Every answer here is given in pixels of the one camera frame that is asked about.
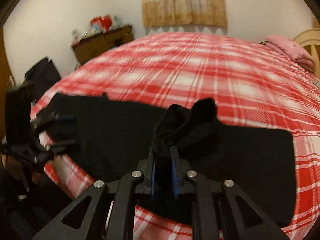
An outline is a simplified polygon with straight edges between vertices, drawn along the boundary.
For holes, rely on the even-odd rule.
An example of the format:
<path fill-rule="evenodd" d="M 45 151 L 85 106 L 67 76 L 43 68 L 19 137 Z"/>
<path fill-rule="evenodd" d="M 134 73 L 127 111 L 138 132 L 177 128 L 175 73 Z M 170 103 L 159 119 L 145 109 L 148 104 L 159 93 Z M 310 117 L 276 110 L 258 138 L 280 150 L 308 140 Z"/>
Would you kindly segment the black pants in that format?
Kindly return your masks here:
<path fill-rule="evenodd" d="M 233 180 L 279 226 L 291 222 L 296 176 L 289 131 L 224 124 L 212 98 L 188 109 L 56 94 L 37 118 L 56 116 L 63 122 L 48 128 L 49 136 L 76 139 L 67 155 L 95 179 L 118 180 L 152 155 L 155 197 L 172 198 L 178 156 L 210 180 Z"/>

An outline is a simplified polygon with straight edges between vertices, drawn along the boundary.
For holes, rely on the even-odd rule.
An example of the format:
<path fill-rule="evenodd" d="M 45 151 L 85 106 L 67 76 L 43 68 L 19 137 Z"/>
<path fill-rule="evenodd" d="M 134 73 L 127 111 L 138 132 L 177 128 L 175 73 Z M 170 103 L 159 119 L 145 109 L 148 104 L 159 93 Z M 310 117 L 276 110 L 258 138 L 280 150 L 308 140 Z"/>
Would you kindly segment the black chair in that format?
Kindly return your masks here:
<path fill-rule="evenodd" d="M 25 73 L 23 85 L 30 86 L 33 102 L 38 102 L 44 93 L 60 80 L 61 75 L 53 61 L 44 57 Z"/>

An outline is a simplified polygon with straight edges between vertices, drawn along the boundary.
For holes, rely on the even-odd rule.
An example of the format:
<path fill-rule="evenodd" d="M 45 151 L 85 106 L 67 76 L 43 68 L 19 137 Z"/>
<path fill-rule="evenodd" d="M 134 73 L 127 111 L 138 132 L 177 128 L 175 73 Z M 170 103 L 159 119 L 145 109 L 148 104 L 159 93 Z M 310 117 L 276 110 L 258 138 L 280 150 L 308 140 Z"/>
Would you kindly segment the brown wooden cabinet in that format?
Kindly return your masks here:
<path fill-rule="evenodd" d="M 132 42 L 133 40 L 132 25 L 124 25 L 106 33 L 83 38 L 78 43 L 71 45 L 71 48 L 78 62 L 85 64 L 104 52 Z"/>

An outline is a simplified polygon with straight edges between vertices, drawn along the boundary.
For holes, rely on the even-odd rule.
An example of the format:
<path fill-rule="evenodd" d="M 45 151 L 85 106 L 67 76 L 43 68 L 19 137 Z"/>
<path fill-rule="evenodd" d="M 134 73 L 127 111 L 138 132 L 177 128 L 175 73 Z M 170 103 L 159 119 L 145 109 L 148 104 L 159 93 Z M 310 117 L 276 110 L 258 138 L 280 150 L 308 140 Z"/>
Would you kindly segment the red plaid bed cover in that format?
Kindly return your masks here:
<path fill-rule="evenodd" d="M 88 61 L 45 92 L 35 119 L 56 93 L 191 107 L 213 98 L 230 125 L 287 129 L 295 145 L 297 200 L 290 239 L 305 239 L 319 218 L 319 89 L 287 56 L 249 41 L 198 33 L 139 38 Z"/>

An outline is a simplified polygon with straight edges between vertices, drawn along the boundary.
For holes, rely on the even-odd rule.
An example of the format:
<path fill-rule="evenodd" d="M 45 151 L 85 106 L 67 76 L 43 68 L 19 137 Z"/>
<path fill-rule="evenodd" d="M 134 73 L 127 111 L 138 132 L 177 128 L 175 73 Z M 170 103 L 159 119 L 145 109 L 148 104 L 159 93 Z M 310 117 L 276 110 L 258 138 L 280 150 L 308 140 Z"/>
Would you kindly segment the red decoration on cabinet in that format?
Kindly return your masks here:
<path fill-rule="evenodd" d="M 90 21 L 92 33 L 106 33 L 120 26 L 116 18 L 110 14 L 98 16 Z"/>

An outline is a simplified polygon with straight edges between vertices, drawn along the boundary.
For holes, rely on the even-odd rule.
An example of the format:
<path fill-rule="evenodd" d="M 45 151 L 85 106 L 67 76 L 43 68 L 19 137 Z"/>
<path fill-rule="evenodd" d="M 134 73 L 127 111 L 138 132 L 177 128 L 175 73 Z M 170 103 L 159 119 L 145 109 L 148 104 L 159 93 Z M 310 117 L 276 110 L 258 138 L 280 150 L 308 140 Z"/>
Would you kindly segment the beige window curtain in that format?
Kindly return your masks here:
<path fill-rule="evenodd" d="M 225 0 L 141 0 L 146 28 L 208 25 L 226 28 Z"/>

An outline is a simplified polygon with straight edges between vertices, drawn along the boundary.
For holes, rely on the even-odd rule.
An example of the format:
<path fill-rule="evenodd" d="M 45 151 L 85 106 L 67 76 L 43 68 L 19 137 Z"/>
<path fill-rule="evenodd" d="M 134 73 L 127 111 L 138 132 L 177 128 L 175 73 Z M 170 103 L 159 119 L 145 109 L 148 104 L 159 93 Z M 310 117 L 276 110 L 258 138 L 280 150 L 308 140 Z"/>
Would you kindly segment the folded pink blanket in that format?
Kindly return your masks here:
<path fill-rule="evenodd" d="M 293 62 L 312 74 L 315 72 L 314 59 L 307 50 L 295 41 L 279 35 L 268 35 L 266 36 L 265 46 L 280 55 L 289 57 Z"/>

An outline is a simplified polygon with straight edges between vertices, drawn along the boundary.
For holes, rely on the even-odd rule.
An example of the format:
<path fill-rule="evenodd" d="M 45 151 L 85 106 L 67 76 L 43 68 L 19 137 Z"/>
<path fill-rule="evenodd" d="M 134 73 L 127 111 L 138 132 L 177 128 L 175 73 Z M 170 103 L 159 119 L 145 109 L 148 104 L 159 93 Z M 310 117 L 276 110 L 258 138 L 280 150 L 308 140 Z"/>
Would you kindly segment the cream wooden headboard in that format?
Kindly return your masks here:
<path fill-rule="evenodd" d="M 314 75 L 319 79 L 319 46 L 320 46 L 320 29 L 312 28 L 301 32 L 293 39 L 297 44 L 310 52 L 314 62 Z"/>

